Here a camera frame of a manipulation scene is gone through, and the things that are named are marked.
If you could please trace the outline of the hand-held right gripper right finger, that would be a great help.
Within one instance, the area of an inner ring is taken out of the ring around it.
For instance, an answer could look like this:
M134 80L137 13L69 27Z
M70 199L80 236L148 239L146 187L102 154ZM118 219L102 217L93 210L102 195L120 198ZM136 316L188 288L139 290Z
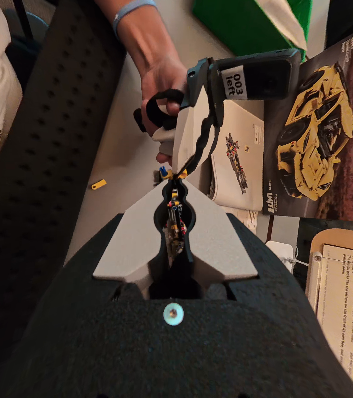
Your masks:
M213 284L257 277L227 213L190 182L182 183L187 189L187 204L196 217L189 231L193 279L207 290Z

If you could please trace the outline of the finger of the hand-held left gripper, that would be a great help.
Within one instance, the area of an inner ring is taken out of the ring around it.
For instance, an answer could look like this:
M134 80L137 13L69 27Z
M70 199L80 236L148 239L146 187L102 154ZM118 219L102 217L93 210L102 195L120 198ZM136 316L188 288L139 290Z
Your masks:
M184 170L191 174L209 157L212 142L208 140L214 139L214 127L208 119L209 113L208 96L205 88L201 87L196 105L178 113L173 145L174 175Z
M195 152L186 164L185 170L188 175L193 173L199 166L201 166L214 152L218 137L219 127L211 125L208 131L201 134L195 146Z

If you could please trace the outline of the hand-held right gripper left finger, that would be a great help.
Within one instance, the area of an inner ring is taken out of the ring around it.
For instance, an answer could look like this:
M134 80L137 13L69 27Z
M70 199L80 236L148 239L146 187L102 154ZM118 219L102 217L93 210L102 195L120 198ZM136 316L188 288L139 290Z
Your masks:
M155 225L155 211L164 200L162 182L123 214L104 250L93 278L134 283L149 299L149 287L168 270L163 232Z

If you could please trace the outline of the grey lego car chassis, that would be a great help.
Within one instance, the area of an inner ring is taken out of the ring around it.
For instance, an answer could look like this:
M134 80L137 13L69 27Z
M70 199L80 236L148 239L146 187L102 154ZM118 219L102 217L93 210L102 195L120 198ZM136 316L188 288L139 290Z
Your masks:
M186 201L188 189L184 183L184 178L187 176L187 171L183 171L181 175L175 176L171 169L166 169L160 166L157 171L154 171L155 186L162 182L168 182L170 191L166 194L166 216L163 227L165 237L165 245L167 249L167 257L169 266L172 266L177 257L181 256L183 252L190 255L189 242L189 217L192 215L189 212L190 208Z

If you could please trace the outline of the lego instruction booklet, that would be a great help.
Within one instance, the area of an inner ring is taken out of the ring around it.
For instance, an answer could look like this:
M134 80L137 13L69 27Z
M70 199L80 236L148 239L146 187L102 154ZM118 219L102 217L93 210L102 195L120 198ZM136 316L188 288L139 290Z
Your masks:
M263 208L264 122L224 101L224 122L211 154L209 198L254 234Z

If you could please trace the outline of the lego set box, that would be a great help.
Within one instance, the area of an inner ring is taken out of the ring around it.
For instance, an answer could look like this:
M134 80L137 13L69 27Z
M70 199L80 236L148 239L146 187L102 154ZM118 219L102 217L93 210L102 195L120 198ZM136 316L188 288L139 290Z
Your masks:
M353 222L353 34L265 102L263 214Z

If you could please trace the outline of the person's left hand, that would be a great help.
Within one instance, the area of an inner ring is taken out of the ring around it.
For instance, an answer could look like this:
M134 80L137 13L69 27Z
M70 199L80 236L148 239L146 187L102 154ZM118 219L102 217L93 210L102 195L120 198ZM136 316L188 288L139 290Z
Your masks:
M184 91L187 69L154 6L139 7L124 16L118 24L117 34L139 72L142 120L146 132L152 137L157 127L147 116L148 101L168 89Z

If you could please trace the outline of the green container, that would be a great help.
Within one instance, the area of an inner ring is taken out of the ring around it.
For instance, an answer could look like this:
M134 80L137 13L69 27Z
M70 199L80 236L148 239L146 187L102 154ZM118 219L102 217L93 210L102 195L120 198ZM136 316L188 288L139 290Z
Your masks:
M311 0L287 0L308 42ZM197 0L193 14L237 56L298 49L273 26L255 0ZM302 62L306 51L298 49Z

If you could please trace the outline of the light blue wristband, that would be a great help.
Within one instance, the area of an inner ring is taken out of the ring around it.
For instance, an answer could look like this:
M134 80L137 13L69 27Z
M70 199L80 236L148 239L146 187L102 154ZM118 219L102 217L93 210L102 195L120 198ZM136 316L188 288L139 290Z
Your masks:
M141 7L144 7L144 6L151 6L151 7L157 8L157 4L153 0L133 0L129 3L127 3L126 5L122 6L120 8L120 10L118 12L116 12L113 22L112 22L112 28L113 28L113 31L114 31L116 37L118 37L117 29L118 29L118 25L119 25L120 21L125 16L127 16L129 13L131 13Z

